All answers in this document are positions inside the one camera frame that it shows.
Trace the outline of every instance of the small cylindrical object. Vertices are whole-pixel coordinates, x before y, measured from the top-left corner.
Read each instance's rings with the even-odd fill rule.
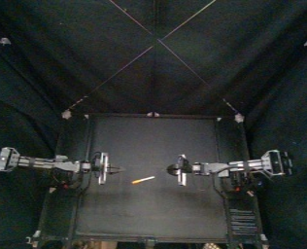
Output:
[[[149,181],[149,180],[151,180],[151,179],[155,179],[155,176],[150,176],[150,177],[147,177],[147,178],[135,180],[135,181],[133,181],[131,183],[133,183],[133,184],[138,184],[138,183],[142,183],[142,182]]]

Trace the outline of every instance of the metal frame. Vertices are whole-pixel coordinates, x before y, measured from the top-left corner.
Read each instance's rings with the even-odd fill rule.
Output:
[[[103,115],[95,115],[98,117],[109,117],[109,115],[103,114]],[[145,118],[146,116],[143,115],[118,115],[118,117],[137,117],[137,118]],[[165,118],[178,118],[178,119],[185,119],[186,116],[166,116]],[[190,119],[214,119],[212,117],[198,117],[198,116],[189,116]],[[214,120],[215,122],[215,134],[216,134],[216,151],[218,151],[218,161],[222,160],[222,151],[220,151],[220,141],[222,141],[222,137],[220,137],[220,123],[218,122],[218,120]],[[89,119],[87,120],[87,129],[86,129],[86,159],[89,160],[89,153],[90,153],[90,146],[91,146],[91,123],[93,120]],[[243,124],[238,124],[239,125],[239,131],[242,136],[244,135],[244,129],[243,129]],[[244,159],[248,159],[248,151],[246,148],[247,144],[244,142],[244,145],[242,146],[244,151],[243,151],[243,156]],[[90,176],[89,179],[86,181],[86,183],[82,186],[82,189],[85,190],[86,187],[89,187],[90,185]],[[220,197],[224,200],[224,209],[226,209],[226,218],[227,218],[227,222],[228,222],[228,230],[227,230],[227,238],[226,239],[208,239],[208,238],[174,238],[174,237],[155,237],[157,241],[161,243],[169,243],[169,242],[179,242],[179,243],[227,243],[230,245],[230,248],[236,248],[239,243],[252,243],[258,249],[263,248],[263,244],[262,244],[262,237],[260,237],[260,233],[263,233],[263,228],[262,228],[262,220],[260,220],[260,211],[259,211],[259,203],[258,203],[258,198],[256,196],[252,198],[248,198],[247,201],[250,201],[248,203],[251,203],[252,205],[252,212],[255,214],[255,218],[256,218],[256,227],[259,229],[259,232],[256,233],[256,236],[252,237],[250,239],[250,237],[246,239],[244,237],[235,237],[232,235],[232,226],[231,226],[231,212],[230,210],[234,208],[232,207],[232,201],[246,201],[244,197],[242,197],[240,199],[226,195],[224,193],[222,193],[222,179],[220,178],[215,178],[214,179],[214,187],[216,192],[219,193]],[[47,197],[45,199],[45,208],[42,211],[42,216],[41,216],[41,220],[39,220],[39,226],[38,226],[38,230],[42,231],[42,236],[39,237],[39,245],[38,248],[41,248],[43,241],[47,240],[62,240],[66,243],[66,248],[71,249],[73,248],[73,243],[75,240],[110,240],[110,241],[121,241],[121,242],[143,242],[143,239],[153,239],[153,237],[139,237],[138,235],[131,235],[131,234],[118,234],[118,235],[91,235],[91,234],[75,234],[77,231],[77,225],[78,225],[78,206],[82,200],[82,193],[77,192],[73,193],[73,218],[71,218],[71,222],[70,222],[70,228],[69,228],[69,233],[67,236],[53,236],[50,234],[45,233],[45,220],[47,217],[47,203],[51,199],[51,195],[47,194]]]

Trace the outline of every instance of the black enclosure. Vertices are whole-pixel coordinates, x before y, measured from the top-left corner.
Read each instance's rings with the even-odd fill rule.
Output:
[[[178,188],[177,179],[169,181],[169,175],[125,188],[123,183],[133,180],[130,176],[142,172],[147,165],[153,171],[137,177],[157,173],[159,165],[177,161],[178,148],[185,141],[173,146],[178,138],[171,134],[155,140],[155,126],[149,132],[139,130],[141,134],[129,135],[129,143],[113,146],[107,132],[101,134],[98,127],[110,118],[118,125],[122,117],[91,115],[89,147],[83,115],[113,113],[125,117],[127,113],[141,114],[142,118],[137,119],[145,119],[151,112],[161,114],[161,118],[165,115],[170,118],[173,115],[230,117],[240,113],[246,118],[251,158],[259,159],[274,149],[288,151],[294,157],[295,174],[268,181],[266,191],[258,193],[264,234],[274,248],[307,248],[307,0],[287,3],[278,0],[0,0],[0,41],[2,38],[9,38],[11,44],[0,43],[0,148],[14,147],[30,157],[54,158],[55,154],[66,154],[82,160],[93,157],[95,148],[106,150],[101,146],[107,146],[111,163],[129,164],[129,171],[110,176],[106,186],[94,188],[93,178],[89,196],[83,196],[79,203],[77,236],[82,234],[83,238],[90,238],[85,234],[94,232],[94,236],[103,238],[110,236],[107,233],[117,233],[105,218],[113,209],[102,214],[101,209],[90,208],[101,200],[94,196],[105,196],[110,201],[99,202],[102,205],[115,204],[114,211],[123,214],[125,224],[135,210],[142,210],[141,217],[167,211],[169,205],[157,203],[165,196],[173,196],[169,203],[181,201],[185,204],[190,197],[195,199],[186,204],[194,207],[194,213],[186,212],[189,220],[197,211],[203,214],[205,207],[219,203],[210,188],[208,192],[198,193],[191,178],[185,191]],[[67,121],[62,118],[66,110],[74,115]],[[208,123],[210,128],[199,129],[208,131],[207,135],[195,145],[185,146],[191,151],[201,145],[211,145],[215,139],[219,141],[218,150],[211,146],[208,152],[203,149],[205,160],[214,161],[218,155],[220,161],[247,158],[232,119],[198,119]],[[159,123],[163,120],[143,121]],[[211,124],[219,131],[215,139],[212,130],[207,130]],[[171,154],[159,155],[159,151],[149,154],[150,144],[139,144],[137,139],[147,139],[153,145],[162,146],[158,150],[167,145]],[[123,149],[129,154],[121,155]],[[146,153],[137,153],[133,158],[131,151]],[[191,161],[202,160],[198,158],[202,155],[182,153]],[[150,163],[142,163],[143,158],[150,159]],[[30,248],[26,237],[41,226],[49,228],[46,233],[58,237],[71,234],[78,198],[73,192],[55,192],[47,195],[50,204],[43,205],[47,190],[42,188],[42,181],[39,173],[21,169],[0,175],[0,249]],[[197,181],[197,186],[203,187],[206,180],[197,178]],[[178,194],[162,191],[159,195],[158,188],[166,190],[169,184]],[[113,189],[118,196],[115,202],[110,199]],[[122,192],[130,195],[125,200],[119,198]],[[130,206],[139,196],[141,202],[133,210]],[[122,200],[129,201],[126,210],[119,205]],[[208,213],[214,214],[214,210],[210,208]],[[89,217],[103,219],[101,225],[105,226],[95,227],[86,222]],[[165,219],[170,225],[174,221],[171,216]],[[131,229],[153,233],[141,226]],[[222,230],[198,232],[216,233],[222,240]],[[137,236],[118,234],[115,239],[134,241]]]

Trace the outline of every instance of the metal bracket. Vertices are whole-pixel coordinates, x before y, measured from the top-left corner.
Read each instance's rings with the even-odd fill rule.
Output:
[[[155,237],[141,238],[139,243],[146,245],[146,249],[154,249],[158,243],[158,239]]]

